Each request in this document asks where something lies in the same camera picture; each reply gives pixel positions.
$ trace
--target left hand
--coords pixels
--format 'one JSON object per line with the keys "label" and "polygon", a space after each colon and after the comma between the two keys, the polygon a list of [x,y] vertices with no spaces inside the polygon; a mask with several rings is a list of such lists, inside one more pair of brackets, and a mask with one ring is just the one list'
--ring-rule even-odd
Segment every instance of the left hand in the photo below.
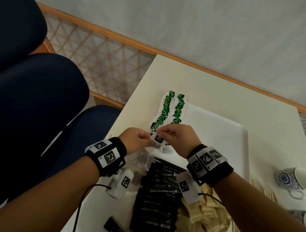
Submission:
{"label": "left hand", "polygon": [[154,145],[154,141],[149,139],[150,134],[148,132],[135,127],[126,129],[118,138],[125,145],[127,155],[138,149]]}

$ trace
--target mug handle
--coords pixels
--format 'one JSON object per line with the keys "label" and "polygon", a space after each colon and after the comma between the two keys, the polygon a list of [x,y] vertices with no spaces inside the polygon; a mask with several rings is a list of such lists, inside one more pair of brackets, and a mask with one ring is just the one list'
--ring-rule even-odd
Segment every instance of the mug handle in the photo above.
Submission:
{"label": "mug handle", "polygon": [[299,193],[302,194],[301,197],[295,197],[295,196],[292,195],[292,192],[293,192],[293,191],[292,191],[291,189],[287,189],[287,190],[288,190],[289,195],[290,195],[292,198],[297,199],[297,200],[302,200],[302,199],[304,199],[304,192],[303,192],[303,191],[301,191],[301,190],[294,190],[295,192],[299,192]]}

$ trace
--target black cable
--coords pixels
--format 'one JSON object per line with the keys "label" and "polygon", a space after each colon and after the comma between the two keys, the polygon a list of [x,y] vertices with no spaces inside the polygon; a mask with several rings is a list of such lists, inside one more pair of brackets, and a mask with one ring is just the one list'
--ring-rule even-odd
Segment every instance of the black cable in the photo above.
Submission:
{"label": "black cable", "polygon": [[76,220],[75,220],[75,222],[74,222],[74,227],[73,227],[73,231],[72,231],[72,232],[75,232],[75,231],[76,231],[76,228],[77,228],[77,221],[78,221],[78,219],[79,219],[79,214],[80,214],[80,209],[81,209],[82,201],[84,200],[85,195],[86,195],[86,193],[88,192],[88,190],[91,189],[92,187],[95,187],[95,186],[102,186],[102,187],[111,189],[111,187],[109,187],[109,186],[96,184],[96,185],[91,185],[91,186],[89,186],[89,187],[85,190],[85,192],[83,193],[83,196],[82,196],[82,198],[81,198],[81,200],[80,200],[79,207],[78,207],[78,209],[77,209]]}
{"label": "black cable", "polygon": [[213,197],[212,195],[209,195],[209,194],[207,194],[207,193],[198,193],[198,195],[206,195],[206,196],[209,196],[209,197],[211,197],[212,199],[214,199],[214,200],[216,200],[217,202],[219,202],[221,205],[223,205],[221,201],[219,201],[217,198]]}

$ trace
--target patterned mug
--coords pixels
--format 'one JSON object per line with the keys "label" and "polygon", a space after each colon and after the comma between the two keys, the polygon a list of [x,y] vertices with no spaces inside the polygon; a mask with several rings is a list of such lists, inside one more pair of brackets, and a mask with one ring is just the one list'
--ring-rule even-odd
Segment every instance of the patterned mug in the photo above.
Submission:
{"label": "patterned mug", "polygon": [[[286,189],[290,196],[297,200],[304,198],[306,188],[306,170],[299,167],[287,168],[274,173],[274,179],[279,187]],[[302,195],[295,197],[292,192],[297,191]]]}
{"label": "patterned mug", "polygon": [[296,209],[288,209],[287,212],[299,220],[304,226],[306,226],[306,211],[305,210],[296,210]]}

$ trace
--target forearm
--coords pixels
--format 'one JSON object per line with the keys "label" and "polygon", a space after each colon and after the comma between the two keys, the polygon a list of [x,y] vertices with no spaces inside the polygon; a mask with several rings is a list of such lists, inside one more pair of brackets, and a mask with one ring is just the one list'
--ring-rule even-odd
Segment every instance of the forearm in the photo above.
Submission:
{"label": "forearm", "polygon": [[295,218],[233,172],[214,187],[241,231],[306,231]]}
{"label": "forearm", "polygon": [[99,180],[87,156],[23,193],[0,210],[0,231],[60,231],[86,188]]}

